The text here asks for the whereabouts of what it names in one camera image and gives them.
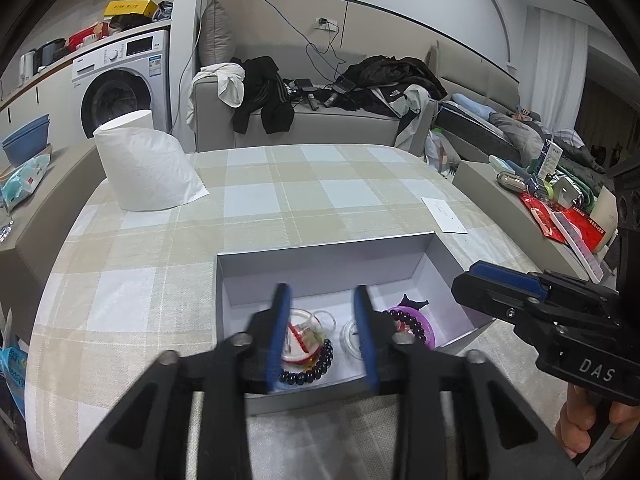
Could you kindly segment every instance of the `washing machine door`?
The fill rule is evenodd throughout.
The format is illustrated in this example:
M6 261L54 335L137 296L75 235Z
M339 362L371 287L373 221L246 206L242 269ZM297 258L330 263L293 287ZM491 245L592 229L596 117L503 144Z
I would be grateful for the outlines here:
M82 98L84 134L91 139L98 126L150 106L151 94L144 79L126 70L109 70L91 82Z

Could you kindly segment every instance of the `purple ring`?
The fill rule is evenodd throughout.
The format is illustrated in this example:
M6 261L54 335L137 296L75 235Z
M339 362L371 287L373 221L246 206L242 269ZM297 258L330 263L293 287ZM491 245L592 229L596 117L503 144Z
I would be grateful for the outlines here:
M427 341L425 341L424 344L427 345L427 348L429 348L429 350L433 350L434 348L436 348L436 336L433 333L433 328L431 328L429 321L423 316L423 314L421 314L414 308L411 308L410 306L395 306L393 308L390 308L389 310L397 310L398 312L409 314L409 316L414 316L415 319L417 319L422 325L422 329L424 330L424 332L429 334L427 337Z

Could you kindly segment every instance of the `screw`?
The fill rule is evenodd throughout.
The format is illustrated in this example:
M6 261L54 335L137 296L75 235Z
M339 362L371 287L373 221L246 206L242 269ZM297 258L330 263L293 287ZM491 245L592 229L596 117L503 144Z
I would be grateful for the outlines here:
M393 335L393 340L397 345L411 345L415 341L415 337L407 332L396 332Z
M178 362L179 358L180 355L175 350L165 350L160 354L158 362L164 366L175 365Z
M247 332L240 332L231 338L233 346L247 346L254 342L254 338Z
M467 361L476 365L480 365L486 362L486 355L484 355L479 350L469 350L469 352L466 353L465 357Z

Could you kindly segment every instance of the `power outlet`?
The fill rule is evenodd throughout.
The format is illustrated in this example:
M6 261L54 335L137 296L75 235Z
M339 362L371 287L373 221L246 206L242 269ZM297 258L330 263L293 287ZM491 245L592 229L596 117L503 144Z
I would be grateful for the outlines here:
M330 30L331 32L338 32L338 21L330 20L329 18L316 18L314 28L318 28L320 30Z

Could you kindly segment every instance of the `white curtain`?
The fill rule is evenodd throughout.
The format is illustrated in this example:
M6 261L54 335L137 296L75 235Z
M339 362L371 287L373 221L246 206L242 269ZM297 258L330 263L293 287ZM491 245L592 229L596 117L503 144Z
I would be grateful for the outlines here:
M573 128L587 71L589 27L540 9L540 40L531 110L554 132Z

